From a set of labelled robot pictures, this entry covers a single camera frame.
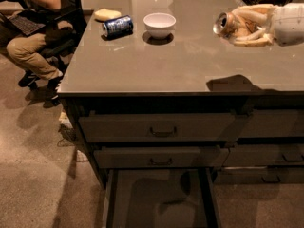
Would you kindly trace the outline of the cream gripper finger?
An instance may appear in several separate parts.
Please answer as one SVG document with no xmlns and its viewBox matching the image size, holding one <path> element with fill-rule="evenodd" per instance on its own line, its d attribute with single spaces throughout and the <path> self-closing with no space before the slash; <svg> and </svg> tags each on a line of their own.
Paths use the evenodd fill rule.
<svg viewBox="0 0 304 228">
<path fill-rule="evenodd" d="M 248 36 L 237 37 L 233 45 L 244 48 L 261 48 L 271 45 L 273 41 L 273 36 L 261 29 Z"/>
<path fill-rule="evenodd" d="M 260 25 L 266 23 L 268 18 L 275 10 L 275 6 L 272 4 L 257 4 L 252 6 L 237 7 L 232 13 L 244 20 L 253 21 Z"/>
</svg>

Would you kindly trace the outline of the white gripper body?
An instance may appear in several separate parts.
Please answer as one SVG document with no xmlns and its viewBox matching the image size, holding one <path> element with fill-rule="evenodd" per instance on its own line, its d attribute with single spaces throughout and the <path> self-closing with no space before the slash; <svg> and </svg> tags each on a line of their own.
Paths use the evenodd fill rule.
<svg viewBox="0 0 304 228">
<path fill-rule="evenodd" d="M 268 13 L 269 36 L 278 45 L 293 46 L 304 42 L 304 4 L 275 6 Z"/>
</svg>

